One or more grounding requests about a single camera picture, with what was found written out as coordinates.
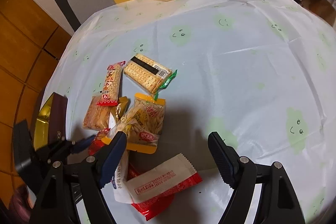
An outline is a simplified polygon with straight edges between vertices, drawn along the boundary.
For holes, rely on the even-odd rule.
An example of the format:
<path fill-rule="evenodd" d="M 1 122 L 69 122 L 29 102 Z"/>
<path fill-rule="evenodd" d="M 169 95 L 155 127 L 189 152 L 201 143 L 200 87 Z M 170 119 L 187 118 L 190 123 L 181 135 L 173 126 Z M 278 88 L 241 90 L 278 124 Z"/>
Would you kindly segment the red-ended sesame bar packet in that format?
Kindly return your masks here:
<path fill-rule="evenodd" d="M 97 105 L 109 107 L 117 106 L 124 65 L 125 61 L 121 61 L 108 66 L 101 97 Z"/>

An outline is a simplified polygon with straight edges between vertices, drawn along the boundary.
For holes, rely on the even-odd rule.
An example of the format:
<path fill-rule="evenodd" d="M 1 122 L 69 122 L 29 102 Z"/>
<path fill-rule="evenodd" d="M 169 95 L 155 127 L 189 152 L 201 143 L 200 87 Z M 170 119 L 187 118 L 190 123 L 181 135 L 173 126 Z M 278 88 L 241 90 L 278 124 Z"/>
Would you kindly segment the yellow-edged melon seeds packet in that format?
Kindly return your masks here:
<path fill-rule="evenodd" d="M 119 131 L 126 134 L 126 149 L 153 154 L 162 133 L 166 101 L 154 100 L 142 93 L 134 95 L 134 104 L 101 141 L 108 145 Z"/>

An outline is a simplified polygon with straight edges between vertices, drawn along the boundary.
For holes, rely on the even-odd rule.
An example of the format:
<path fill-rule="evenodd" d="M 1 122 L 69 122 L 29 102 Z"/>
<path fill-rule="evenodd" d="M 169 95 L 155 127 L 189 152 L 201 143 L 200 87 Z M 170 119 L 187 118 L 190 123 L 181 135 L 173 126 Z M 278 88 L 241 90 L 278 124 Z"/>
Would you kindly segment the large red snack packet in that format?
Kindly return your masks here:
<path fill-rule="evenodd" d="M 142 172 L 130 162 L 128 164 L 127 180 L 135 178 L 140 174 L 142 174 Z M 166 197 L 154 197 L 148 201 L 132 203 L 131 205 L 145 217 L 146 221 L 149 221 L 164 212 L 173 203 L 174 198 L 175 194 L 172 194 Z"/>

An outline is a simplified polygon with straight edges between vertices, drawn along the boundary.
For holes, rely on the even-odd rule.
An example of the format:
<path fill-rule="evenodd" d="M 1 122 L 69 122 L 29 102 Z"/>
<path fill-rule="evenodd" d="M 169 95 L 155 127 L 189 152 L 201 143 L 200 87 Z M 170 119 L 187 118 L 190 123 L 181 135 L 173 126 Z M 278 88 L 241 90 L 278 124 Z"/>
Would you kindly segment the small red patterned snack packet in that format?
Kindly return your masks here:
<path fill-rule="evenodd" d="M 111 139 L 108 137 L 108 133 L 110 132 L 109 128 L 105 128 L 99 131 L 92 143 L 88 148 L 88 155 L 93 156 L 96 152 L 98 152 L 102 147 L 109 145 Z"/>

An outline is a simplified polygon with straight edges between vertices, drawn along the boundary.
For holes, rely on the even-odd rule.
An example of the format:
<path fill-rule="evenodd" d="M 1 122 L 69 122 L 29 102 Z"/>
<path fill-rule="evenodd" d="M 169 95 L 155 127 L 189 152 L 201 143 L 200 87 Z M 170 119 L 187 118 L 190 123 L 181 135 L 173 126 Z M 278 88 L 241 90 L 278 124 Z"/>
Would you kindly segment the green-ended cracker packet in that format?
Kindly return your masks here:
<path fill-rule="evenodd" d="M 158 99 L 159 92 L 167 88 L 177 75 L 177 70 L 172 71 L 140 53 L 136 53 L 126 63 L 123 72 L 155 101 Z"/>

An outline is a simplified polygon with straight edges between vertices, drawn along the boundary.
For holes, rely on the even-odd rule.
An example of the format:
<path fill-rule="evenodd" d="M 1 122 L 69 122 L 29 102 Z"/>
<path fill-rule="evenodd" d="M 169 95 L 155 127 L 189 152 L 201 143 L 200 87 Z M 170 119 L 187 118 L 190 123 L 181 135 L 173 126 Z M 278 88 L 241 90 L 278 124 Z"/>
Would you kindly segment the small gold snack packet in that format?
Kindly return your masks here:
<path fill-rule="evenodd" d="M 129 105 L 129 98 L 126 96 L 120 97 L 116 106 L 110 108 L 110 114 L 118 122 L 121 117 L 125 114 L 126 109 Z"/>

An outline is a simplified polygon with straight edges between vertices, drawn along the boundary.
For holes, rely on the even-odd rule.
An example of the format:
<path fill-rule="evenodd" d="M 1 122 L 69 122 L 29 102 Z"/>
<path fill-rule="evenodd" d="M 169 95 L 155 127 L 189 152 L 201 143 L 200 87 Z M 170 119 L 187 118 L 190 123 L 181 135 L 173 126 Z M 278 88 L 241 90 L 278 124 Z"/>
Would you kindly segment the long white milk snack packet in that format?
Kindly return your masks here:
<path fill-rule="evenodd" d="M 125 150 L 115 170 L 111 182 L 113 185 L 114 199 L 120 203 L 131 204 L 132 199 L 126 187 L 128 165 L 129 165 L 129 151 Z"/>

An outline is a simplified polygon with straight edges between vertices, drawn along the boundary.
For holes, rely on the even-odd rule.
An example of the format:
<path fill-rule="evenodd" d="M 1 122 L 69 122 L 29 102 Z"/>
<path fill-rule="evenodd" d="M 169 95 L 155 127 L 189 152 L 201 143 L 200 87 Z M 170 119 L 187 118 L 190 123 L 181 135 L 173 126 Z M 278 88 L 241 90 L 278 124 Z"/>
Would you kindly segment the clear brown pastry packet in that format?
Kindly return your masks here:
<path fill-rule="evenodd" d="M 83 128 L 100 131 L 108 128 L 111 107 L 97 104 L 100 96 L 93 96 L 83 120 Z"/>

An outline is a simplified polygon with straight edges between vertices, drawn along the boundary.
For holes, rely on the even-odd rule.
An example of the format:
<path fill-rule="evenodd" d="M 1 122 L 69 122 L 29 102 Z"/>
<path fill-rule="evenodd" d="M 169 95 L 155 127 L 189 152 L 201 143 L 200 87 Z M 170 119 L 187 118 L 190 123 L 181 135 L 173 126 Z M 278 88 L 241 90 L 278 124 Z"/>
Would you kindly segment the brown gift box with gold interior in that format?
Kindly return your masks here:
<path fill-rule="evenodd" d="M 41 108 L 34 129 L 34 149 L 40 149 L 66 138 L 66 111 L 68 99 L 52 93 Z"/>

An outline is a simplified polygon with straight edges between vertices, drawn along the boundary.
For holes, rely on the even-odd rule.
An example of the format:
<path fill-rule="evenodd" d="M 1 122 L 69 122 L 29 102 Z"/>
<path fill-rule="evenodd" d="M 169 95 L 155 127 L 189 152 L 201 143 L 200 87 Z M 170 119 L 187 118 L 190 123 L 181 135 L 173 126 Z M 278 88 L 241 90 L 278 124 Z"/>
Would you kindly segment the cream red Kiss snack packet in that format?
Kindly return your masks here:
<path fill-rule="evenodd" d="M 155 168 L 128 180 L 125 185 L 133 203 L 169 196 L 202 182 L 201 176 L 181 153 Z"/>

